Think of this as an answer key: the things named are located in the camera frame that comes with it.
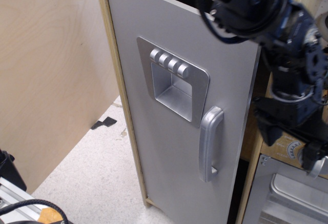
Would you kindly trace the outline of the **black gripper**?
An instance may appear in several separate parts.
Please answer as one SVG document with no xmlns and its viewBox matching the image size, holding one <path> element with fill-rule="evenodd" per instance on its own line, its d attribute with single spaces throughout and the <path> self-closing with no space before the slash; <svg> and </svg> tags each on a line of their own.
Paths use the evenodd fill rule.
<svg viewBox="0 0 328 224">
<path fill-rule="evenodd" d="M 252 100 L 258 129 L 267 146 L 271 147 L 283 132 L 305 143 L 305 170 L 311 170 L 316 161 L 327 156 L 327 124 L 322 119 L 327 102 L 323 94 L 319 91 L 295 103 L 260 96 Z"/>
</svg>

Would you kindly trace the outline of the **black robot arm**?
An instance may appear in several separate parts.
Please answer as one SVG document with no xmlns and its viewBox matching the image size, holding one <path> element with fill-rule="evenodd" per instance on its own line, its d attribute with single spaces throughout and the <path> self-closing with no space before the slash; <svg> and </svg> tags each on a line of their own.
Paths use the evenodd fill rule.
<svg viewBox="0 0 328 224">
<path fill-rule="evenodd" d="M 261 47 L 273 80 L 271 97 L 256 97 L 255 116 L 271 146 L 286 132 L 305 143 L 302 167 L 311 171 L 327 156 L 327 125 L 322 120 L 327 56 L 307 9 L 293 0 L 197 0 L 208 29 L 226 44 L 251 40 Z"/>
</svg>

